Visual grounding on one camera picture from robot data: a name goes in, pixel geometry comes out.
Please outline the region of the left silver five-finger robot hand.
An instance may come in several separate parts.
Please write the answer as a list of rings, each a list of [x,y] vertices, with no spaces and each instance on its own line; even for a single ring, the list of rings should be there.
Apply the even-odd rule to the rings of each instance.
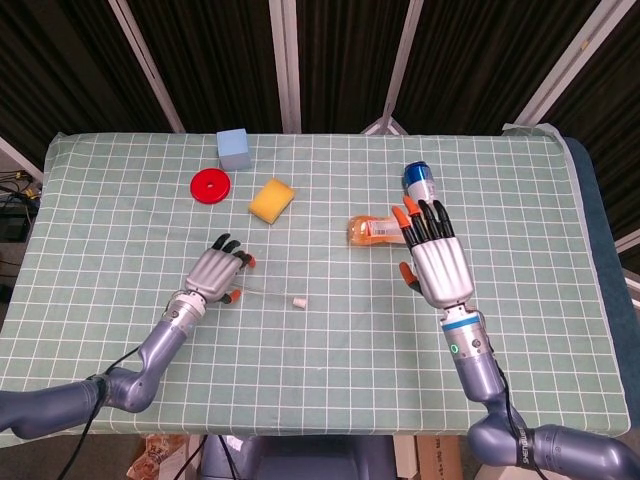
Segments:
[[[187,275],[186,289],[198,293],[206,304],[235,303],[241,291],[231,291],[231,284],[245,267],[256,265],[254,256],[240,249],[241,242],[230,237],[230,233],[220,235]]]

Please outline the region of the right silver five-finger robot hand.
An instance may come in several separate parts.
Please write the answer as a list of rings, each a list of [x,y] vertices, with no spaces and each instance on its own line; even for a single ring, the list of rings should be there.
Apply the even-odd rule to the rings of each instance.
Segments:
[[[449,310],[466,304],[474,284],[461,243],[443,204],[403,198],[392,213],[413,264],[399,265],[405,283],[432,307]]]

